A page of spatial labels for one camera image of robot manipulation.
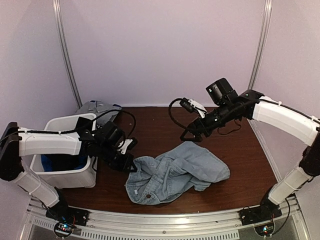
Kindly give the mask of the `light blue denim skirt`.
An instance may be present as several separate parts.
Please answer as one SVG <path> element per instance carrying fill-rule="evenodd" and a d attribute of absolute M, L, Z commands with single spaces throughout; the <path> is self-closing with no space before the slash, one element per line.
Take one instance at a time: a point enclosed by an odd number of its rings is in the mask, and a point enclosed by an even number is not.
<path fill-rule="evenodd" d="M 137 167 L 125 183 L 131 202 L 159 205 L 173 202 L 194 188 L 198 192 L 230 178 L 230 169 L 208 149 L 183 142 L 157 157 L 134 159 Z"/>

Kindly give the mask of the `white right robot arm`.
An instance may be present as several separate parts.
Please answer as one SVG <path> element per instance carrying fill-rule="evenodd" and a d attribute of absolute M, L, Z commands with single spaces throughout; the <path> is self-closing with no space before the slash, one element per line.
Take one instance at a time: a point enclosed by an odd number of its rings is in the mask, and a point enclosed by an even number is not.
<path fill-rule="evenodd" d="M 306 145 L 302 160 L 262 198 L 256 216 L 259 220 L 266 221 L 276 212 L 276 206 L 320 175 L 320 121 L 252 89 L 237 94 L 225 78 L 209 85 L 206 91 L 217 106 L 210 112 L 193 99 L 184 97 L 179 100 L 184 109 L 199 115 L 185 127 L 181 140 L 187 140 L 185 135 L 191 133 L 191 141 L 200 142 L 201 136 L 209 137 L 213 130 L 226 123 L 246 118 L 271 125 Z"/>

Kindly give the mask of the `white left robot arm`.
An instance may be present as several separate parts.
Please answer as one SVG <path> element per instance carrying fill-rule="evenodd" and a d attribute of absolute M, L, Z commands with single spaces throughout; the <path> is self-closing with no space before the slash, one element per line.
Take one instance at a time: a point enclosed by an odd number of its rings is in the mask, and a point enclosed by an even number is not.
<path fill-rule="evenodd" d="M 13 181 L 35 198 L 38 198 L 61 222 L 72 218 L 72 211 L 63 204 L 58 189 L 92 188 L 96 173 L 90 169 L 91 158 L 106 160 L 120 171 L 135 172 L 133 156 L 128 153 L 136 144 L 135 138 L 125 139 L 115 146 L 117 132 L 103 129 L 88 130 L 78 127 L 67 131 L 45 131 L 19 128 L 16 122 L 8 124 L 0 140 L 0 178 Z M 53 171 L 41 177 L 39 172 L 22 165 L 22 157 L 52 155 L 77 158 L 84 156 L 85 166 L 76 170 Z"/>

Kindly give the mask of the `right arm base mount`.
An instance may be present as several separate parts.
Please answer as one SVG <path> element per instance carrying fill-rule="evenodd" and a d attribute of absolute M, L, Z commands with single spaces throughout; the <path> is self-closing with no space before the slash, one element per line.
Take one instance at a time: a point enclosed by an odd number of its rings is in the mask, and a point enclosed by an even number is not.
<path fill-rule="evenodd" d="M 243 207 L 238 214 L 242 226 L 252 225 L 258 236 L 267 238 L 276 231 L 275 218 L 281 217 L 282 211 L 267 199 L 258 206 Z"/>

